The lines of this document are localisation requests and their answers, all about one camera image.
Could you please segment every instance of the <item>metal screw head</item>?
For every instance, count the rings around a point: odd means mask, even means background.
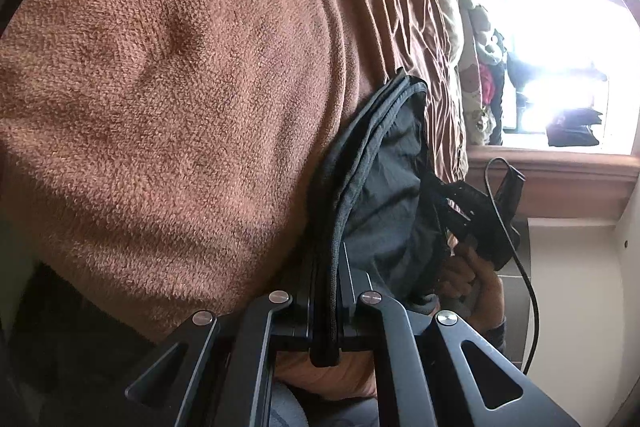
[[[458,321],[458,316],[449,310],[438,312],[436,319],[443,326],[453,326]]]
[[[289,300],[289,294],[284,290],[276,290],[269,294],[269,300],[274,304],[282,304]]]
[[[211,324],[213,315],[211,315],[210,312],[203,310],[194,314],[191,320],[196,326],[207,326],[208,324]]]
[[[382,295],[380,295],[378,292],[364,292],[360,296],[360,300],[365,304],[372,304],[375,306],[376,304],[379,304],[380,301],[382,301]]]

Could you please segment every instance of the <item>white wall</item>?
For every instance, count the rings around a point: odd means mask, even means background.
[[[637,184],[616,226],[614,245],[622,269],[626,318],[622,373],[616,393],[616,399],[622,402],[629,395],[640,375],[640,190]]]
[[[540,306],[529,376],[582,427],[606,426],[620,404],[625,315],[614,229],[595,220],[529,219]]]

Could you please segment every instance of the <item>wrinkled fabric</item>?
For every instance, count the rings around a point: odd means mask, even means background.
[[[462,178],[449,52],[437,0],[25,0],[0,41],[1,209],[161,339],[265,291],[319,159],[397,67]]]

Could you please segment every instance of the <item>human hand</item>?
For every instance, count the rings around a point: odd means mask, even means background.
[[[458,243],[454,255],[442,263],[436,293],[440,298],[459,299],[471,293],[476,279],[480,283],[480,293],[466,321],[482,334],[497,328],[504,319],[502,280],[491,261],[480,257],[473,248]]]

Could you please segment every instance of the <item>window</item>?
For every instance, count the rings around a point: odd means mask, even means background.
[[[640,108],[640,31],[628,10],[607,0],[482,0],[505,47],[530,71],[502,93],[503,144],[546,148],[558,112],[592,107],[600,146],[628,154]]]

